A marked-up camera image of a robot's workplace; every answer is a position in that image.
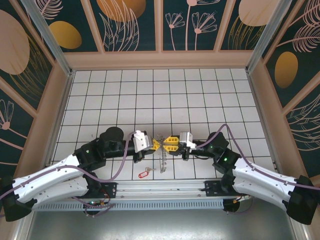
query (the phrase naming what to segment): white cable tray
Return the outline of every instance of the white cable tray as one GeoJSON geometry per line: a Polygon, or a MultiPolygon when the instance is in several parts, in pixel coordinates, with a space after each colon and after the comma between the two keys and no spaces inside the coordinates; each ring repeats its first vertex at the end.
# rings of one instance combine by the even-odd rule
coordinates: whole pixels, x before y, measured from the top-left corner
{"type": "MultiPolygon", "coordinates": [[[[187,199],[187,200],[115,200],[111,211],[124,210],[185,210],[185,209],[223,209],[223,199],[187,199]]],[[[77,201],[58,201],[48,203],[35,209],[36,212],[70,212],[83,211],[83,204],[77,201]]],[[[100,211],[104,208],[88,208],[100,211]]]]}

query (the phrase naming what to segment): black grid line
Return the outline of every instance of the black grid line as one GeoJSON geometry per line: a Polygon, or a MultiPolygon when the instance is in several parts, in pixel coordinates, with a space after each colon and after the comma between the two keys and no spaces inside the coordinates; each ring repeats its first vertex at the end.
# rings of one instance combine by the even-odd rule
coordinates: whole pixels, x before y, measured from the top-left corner
{"type": "MultiPolygon", "coordinates": [[[[135,84],[135,105],[134,105],[134,129],[136,130],[136,118],[137,118],[137,93],[138,93],[138,70],[136,71],[136,84],[135,84]]],[[[132,161],[132,175],[131,175],[131,180],[134,179],[134,164],[135,162],[132,161]]]]}
{"type": "MultiPolygon", "coordinates": [[[[105,71],[105,76],[104,76],[104,85],[103,85],[103,92],[102,92],[102,95],[105,93],[105,88],[106,88],[106,78],[107,78],[107,71],[105,71]]],[[[98,131],[99,131],[99,126],[100,126],[100,117],[101,117],[101,111],[102,111],[102,105],[103,105],[103,102],[104,102],[104,97],[102,97],[102,100],[101,100],[101,109],[100,109],[100,113],[99,113],[99,119],[98,119],[98,127],[96,129],[96,137],[98,137],[98,131]]]]}
{"type": "MultiPolygon", "coordinates": [[[[184,73],[184,79],[186,79],[186,70],[183,69],[183,73],[184,73]]],[[[192,132],[192,129],[191,129],[191,118],[190,118],[190,111],[189,111],[189,99],[188,99],[188,89],[187,89],[187,80],[184,81],[185,83],[185,92],[186,92],[186,105],[188,107],[188,116],[189,116],[189,127],[190,127],[190,132],[192,132]]],[[[193,160],[193,170],[194,170],[194,178],[196,178],[196,165],[195,165],[195,159],[192,159],[193,160]]]]}
{"type": "MultiPolygon", "coordinates": [[[[232,80],[232,82],[233,82],[234,89],[236,89],[235,82],[234,82],[233,80],[232,80]]],[[[237,90],[235,91],[235,93],[236,93],[236,99],[238,100],[238,104],[239,104],[239,106],[240,106],[240,101],[239,101],[239,98],[238,98],[237,90]]],[[[242,113],[241,107],[240,107],[240,112],[241,112],[241,117],[242,117],[242,120],[243,120],[243,125],[244,125],[244,129],[245,129],[245,134],[246,134],[246,136],[247,136],[247,138],[248,138],[248,143],[249,143],[251,155],[252,155],[252,157],[253,157],[254,154],[253,154],[253,152],[252,152],[252,147],[251,147],[251,144],[250,144],[250,141],[249,141],[249,136],[248,136],[248,132],[247,132],[247,127],[246,127],[246,124],[245,124],[245,119],[244,119],[244,115],[243,115],[243,113],[242,113]]]]}
{"type": "MultiPolygon", "coordinates": [[[[172,95],[185,95],[185,94],[189,94],[189,95],[193,95],[193,94],[202,94],[203,92],[190,92],[190,93],[171,93],[172,95]]],[[[235,94],[236,92],[222,92],[222,94],[235,94]]],[[[250,94],[251,92],[239,92],[239,94],[250,94]]],[[[218,94],[218,92],[205,92],[204,94],[218,94]]],[[[122,96],[122,95],[134,95],[132,93],[130,94],[125,94],[125,93],[122,93],[122,94],[105,94],[105,95],[101,95],[101,94],[97,94],[97,95],[88,95],[88,96],[122,96]]],[[[168,95],[168,93],[139,93],[137,95],[168,95]]],[[[86,95],[70,95],[70,97],[84,97],[86,95]]]]}
{"type": "MultiPolygon", "coordinates": [[[[170,80],[170,71],[168,69],[168,78],[170,80]]],[[[171,136],[174,134],[173,127],[172,127],[172,107],[171,107],[171,89],[170,89],[170,82],[169,82],[169,100],[170,100],[170,117],[171,117],[171,136]]],[[[175,173],[175,160],[172,159],[172,165],[173,165],[173,179],[176,179],[176,173],[175,173]]]]}
{"type": "MultiPolygon", "coordinates": [[[[152,93],[154,93],[154,70],[152,69],[152,93]]],[[[155,100],[154,100],[154,94],[152,94],[152,108],[155,108],[155,100]]],[[[152,138],[155,138],[155,115],[154,110],[152,110],[152,138]]],[[[152,154],[152,168],[155,168],[155,151],[152,154]]],[[[155,180],[155,171],[152,171],[152,180],[155,180]]]]}
{"type": "Polygon", "coordinates": [[[77,148],[78,139],[79,139],[79,134],[80,134],[80,129],[81,129],[81,122],[82,122],[82,118],[83,118],[83,116],[84,116],[86,101],[87,101],[87,95],[85,95],[85,98],[84,98],[84,104],[83,104],[83,108],[82,108],[82,115],[81,115],[81,120],[80,120],[78,135],[77,135],[77,137],[76,137],[76,144],[75,144],[75,147],[76,147],[76,148],[77,148]]]}

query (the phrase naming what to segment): key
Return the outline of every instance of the key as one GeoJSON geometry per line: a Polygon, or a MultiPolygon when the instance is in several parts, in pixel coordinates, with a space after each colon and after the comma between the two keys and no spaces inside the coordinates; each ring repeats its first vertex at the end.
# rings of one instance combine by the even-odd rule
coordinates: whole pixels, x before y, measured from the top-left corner
{"type": "Polygon", "coordinates": [[[155,171],[155,170],[157,170],[157,169],[155,169],[155,168],[150,168],[150,167],[146,167],[146,168],[145,168],[145,171],[148,172],[148,173],[149,173],[150,171],[155,171]]]}

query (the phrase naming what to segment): red key tag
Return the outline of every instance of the red key tag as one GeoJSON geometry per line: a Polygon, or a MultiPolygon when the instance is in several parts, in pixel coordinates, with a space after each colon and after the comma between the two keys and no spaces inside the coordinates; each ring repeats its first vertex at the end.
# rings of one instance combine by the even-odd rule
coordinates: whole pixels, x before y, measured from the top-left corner
{"type": "Polygon", "coordinates": [[[144,171],[142,173],[139,174],[139,178],[140,179],[143,179],[144,177],[148,176],[149,175],[149,172],[148,171],[144,171]]]}

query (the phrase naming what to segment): gray floor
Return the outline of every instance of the gray floor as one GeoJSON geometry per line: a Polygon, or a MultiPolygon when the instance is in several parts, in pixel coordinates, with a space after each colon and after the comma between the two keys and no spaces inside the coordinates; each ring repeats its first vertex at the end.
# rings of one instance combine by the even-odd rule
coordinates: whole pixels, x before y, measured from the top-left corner
{"type": "Polygon", "coordinates": [[[248,213],[217,210],[36,212],[28,240],[294,240],[280,208],[256,199],[248,213]]]}

